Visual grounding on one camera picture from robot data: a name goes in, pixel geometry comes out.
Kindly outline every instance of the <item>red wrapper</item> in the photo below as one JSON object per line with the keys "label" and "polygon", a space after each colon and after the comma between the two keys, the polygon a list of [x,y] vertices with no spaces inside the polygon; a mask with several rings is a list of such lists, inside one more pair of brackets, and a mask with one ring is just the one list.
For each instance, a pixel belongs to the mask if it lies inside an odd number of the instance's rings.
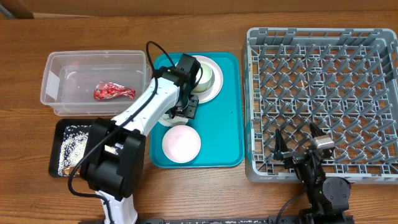
{"label": "red wrapper", "polygon": [[94,99],[105,100],[117,96],[126,96],[134,99],[136,91],[111,82],[99,82],[94,91]]}

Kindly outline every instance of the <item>clear plastic container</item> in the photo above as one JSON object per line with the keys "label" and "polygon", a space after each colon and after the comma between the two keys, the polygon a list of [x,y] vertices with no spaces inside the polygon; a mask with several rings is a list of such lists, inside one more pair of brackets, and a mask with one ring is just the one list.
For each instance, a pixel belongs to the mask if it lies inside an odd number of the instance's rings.
{"label": "clear plastic container", "polygon": [[[40,101],[59,116],[119,114],[145,91],[151,73],[140,50],[53,52],[45,66]],[[95,100],[93,92],[99,82],[132,88],[136,95],[134,99]]]}

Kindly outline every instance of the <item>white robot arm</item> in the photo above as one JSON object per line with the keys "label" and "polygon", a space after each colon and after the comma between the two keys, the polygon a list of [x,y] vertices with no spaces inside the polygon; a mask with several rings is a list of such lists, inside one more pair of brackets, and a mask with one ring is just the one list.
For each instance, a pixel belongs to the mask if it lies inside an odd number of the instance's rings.
{"label": "white robot arm", "polygon": [[[158,78],[157,93],[150,103],[142,111],[124,126],[124,129],[133,131],[139,130],[141,134],[147,136],[155,126],[160,117],[178,103],[180,88],[170,80]],[[112,120],[116,121],[117,126],[127,120],[130,115],[140,108],[148,100],[152,92],[155,91],[155,79],[150,82],[148,89],[138,98],[126,111],[115,116]]]}
{"label": "white robot arm", "polygon": [[[81,164],[80,176],[96,195],[107,200],[108,205],[102,201],[106,224],[137,221],[132,193],[142,174],[146,136],[165,113],[171,117],[195,117],[198,97],[190,93],[199,69],[200,63],[194,57],[183,54],[176,67],[155,70],[148,89],[126,111],[111,121],[98,118],[91,125],[85,150],[85,155],[90,152],[90,156]],[[101,150],[91,152],[116,129],[122,131],[104,143]],[[119,154],[106,150],[106,146],[115,144],[123,145]]]}

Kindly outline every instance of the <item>table surface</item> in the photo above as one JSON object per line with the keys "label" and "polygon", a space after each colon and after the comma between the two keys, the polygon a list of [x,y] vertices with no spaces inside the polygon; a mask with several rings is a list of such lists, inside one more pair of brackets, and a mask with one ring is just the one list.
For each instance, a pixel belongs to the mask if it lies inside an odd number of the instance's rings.
{"label": "table surface", "polygon": [[[144,50],[153,40],[168,52],[231,52],[240,61],[251,27],[385,27],[398,31],[397,11],[147,16],[0,21],[0,223],[76,223],[103,217],[98,199],[69,193],[47,168],[60,117],[40,103],[49,53]],[[160,52],[153,49],[153,58]],[[80,192],[86,182],[74,181]],[[239,218],[276,215],[297,184],[257,184],[244,161],[230,169],[160,169],[146,149],[134,194],[142,218]],[[354,184],[349,215],[356,223],[396,223],[398,185]],[[307,208],[305,197],[285,214]]]}

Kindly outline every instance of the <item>dish rack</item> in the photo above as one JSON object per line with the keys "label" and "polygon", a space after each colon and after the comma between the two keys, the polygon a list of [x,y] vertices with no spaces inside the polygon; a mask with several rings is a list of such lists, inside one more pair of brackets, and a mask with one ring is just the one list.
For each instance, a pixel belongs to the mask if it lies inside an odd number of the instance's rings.
{"label": "dish rack", "polygon": [[314,122],[336,144],[326,176],[398,184],[397,37],[389,29],[252,28],[243,47],[246,175],[298,182],[273,160],[275,130],[291,151]]}

